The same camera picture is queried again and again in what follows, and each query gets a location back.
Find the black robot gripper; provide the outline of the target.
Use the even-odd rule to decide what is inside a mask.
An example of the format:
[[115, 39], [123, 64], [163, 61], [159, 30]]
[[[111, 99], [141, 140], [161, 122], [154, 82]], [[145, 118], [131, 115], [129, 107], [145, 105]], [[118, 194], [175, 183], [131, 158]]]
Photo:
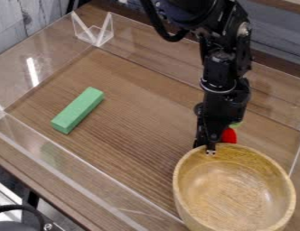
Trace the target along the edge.
[[215, 91], [202, 86], [205, 98], [194, 106], [197, 128], [194, 148], [205, 145], [206, 154], [217, 153], [217, 143], [229, 125], [243, 120], [247, 102], [251, 96], [250, 86], [237, 84], [230, 92]]

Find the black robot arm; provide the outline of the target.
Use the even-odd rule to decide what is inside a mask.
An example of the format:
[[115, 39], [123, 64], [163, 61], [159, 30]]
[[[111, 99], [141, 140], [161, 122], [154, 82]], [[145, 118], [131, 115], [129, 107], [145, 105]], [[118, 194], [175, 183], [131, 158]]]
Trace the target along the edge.
[[141, 0], [153, 27], [167, 42], [193, 34], [199, 43], [203, 101], [194, 106], [194, 147], [217, 152], [223, 132], [243, 120], [251, 96], [251, 26], [237, 0]]

